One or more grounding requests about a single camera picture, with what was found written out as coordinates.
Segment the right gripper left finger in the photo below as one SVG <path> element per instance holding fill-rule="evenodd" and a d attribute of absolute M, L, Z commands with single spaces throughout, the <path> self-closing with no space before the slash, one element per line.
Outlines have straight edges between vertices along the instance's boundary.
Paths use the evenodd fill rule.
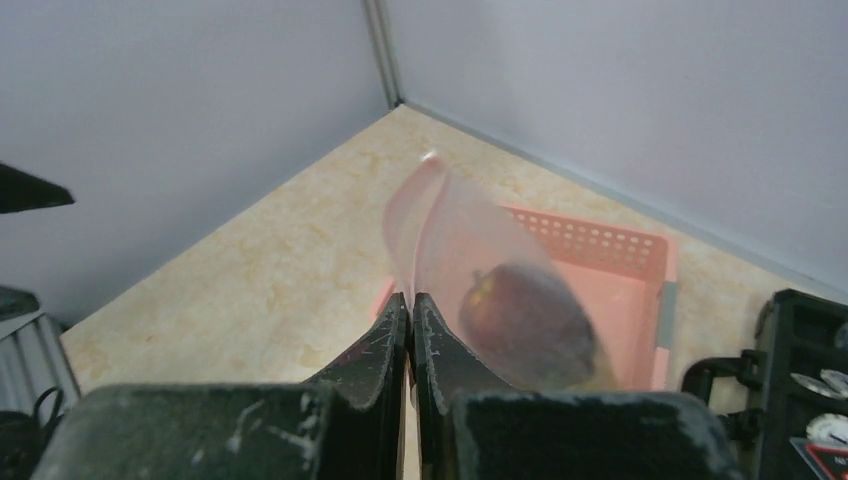
<path fill-rule="evenodd" d="M 123 384 L 91 391 L 38 479 L 399 479 L 406 405 L 404 298 L 300 383 Z"/>

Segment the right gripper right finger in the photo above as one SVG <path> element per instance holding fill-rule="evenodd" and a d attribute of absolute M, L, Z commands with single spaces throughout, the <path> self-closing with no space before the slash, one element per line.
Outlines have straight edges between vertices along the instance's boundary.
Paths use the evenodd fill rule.
<path fill-rule="evenodd" d="M 718 419 L 673 392 L 518 390 L 447 328 L 430 296 L 411 313 L 425 479 L 739 479 Z"/>

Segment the pink plastic basket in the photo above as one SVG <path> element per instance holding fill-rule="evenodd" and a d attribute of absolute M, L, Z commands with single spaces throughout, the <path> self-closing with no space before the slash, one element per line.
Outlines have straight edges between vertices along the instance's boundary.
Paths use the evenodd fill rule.
<path fill-rule="evenodd" d="M 505 206 L 576 289 L 610 349 L 620 386 L 662 390 L 672 349 L 678 248 L 669 238 Z"/>

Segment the dark purple plum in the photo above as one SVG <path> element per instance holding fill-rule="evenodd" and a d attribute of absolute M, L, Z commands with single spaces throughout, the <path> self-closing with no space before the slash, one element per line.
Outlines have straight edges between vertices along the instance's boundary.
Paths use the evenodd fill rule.
<path fill-rule="evenodd" d="M 564 280 L 535 265 L 472 273 L 457 325 L 462 341 L 517 388 L 610 389 L 617 381 L 594 325 Z"/>

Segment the clear zip top bag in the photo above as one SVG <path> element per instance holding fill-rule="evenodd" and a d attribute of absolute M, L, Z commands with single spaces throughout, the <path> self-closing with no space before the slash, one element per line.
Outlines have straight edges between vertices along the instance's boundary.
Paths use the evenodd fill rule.
<path fill-rule="evenodd" d="M 503 263 L 550 270 L 564 280 L 589 315 L 536 238 L 482 188 L 462 179 L 434 151 L 421 158 L 391 196 L 383 214 L 382 230 L 396 285 L 409 301 L 418 294 L 429 295 L 448 329 L 475 357 L 459 336 L 457 320 L 476 270 L 486 273 Z M 615 375 L 604 342 L 598 332 L 597 335 Z M 613 388 L 585 391 L 616 390 L 616 375 L 615 379 Z"/>

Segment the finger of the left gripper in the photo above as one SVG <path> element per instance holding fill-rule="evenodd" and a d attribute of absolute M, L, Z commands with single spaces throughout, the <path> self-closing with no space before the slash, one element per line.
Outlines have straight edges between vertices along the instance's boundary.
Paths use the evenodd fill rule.
<path fill-rule="evenodd" d="M 1 164 L 1 213 L 14 214 L 72 205 L 71 192 L 55 183 Z"/>

